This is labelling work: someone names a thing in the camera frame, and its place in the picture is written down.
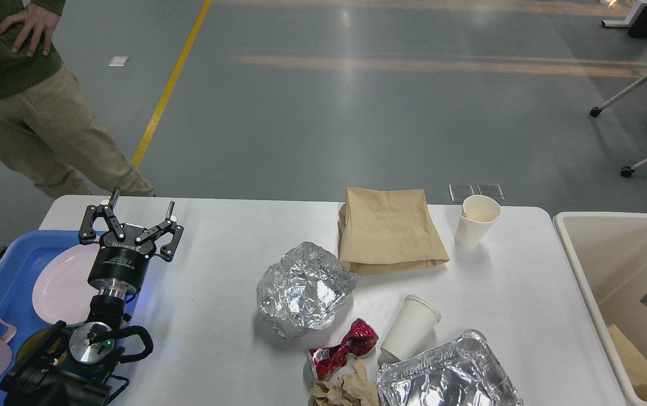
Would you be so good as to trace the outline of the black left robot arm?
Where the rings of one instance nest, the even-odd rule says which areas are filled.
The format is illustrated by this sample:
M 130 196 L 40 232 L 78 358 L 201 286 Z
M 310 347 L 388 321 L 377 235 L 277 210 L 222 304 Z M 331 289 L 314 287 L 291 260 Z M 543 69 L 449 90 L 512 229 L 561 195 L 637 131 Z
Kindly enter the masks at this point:
M 184 228 L 174 201 L 155 226 L 121 223 L 114 212 L 119 195 L 115 188 L 108 200 L 89 205 L 79 228 L 80 244 L 97 247 L 87 279 L 96 295 L 86 319 L 57 321 L 3 376 L 5 405 L 110 404 L 130 382 L 115 368 L 152 353 L 151 335 L 130 324 L 126 306 L 140 293 L 153 257 L 172 261 Z

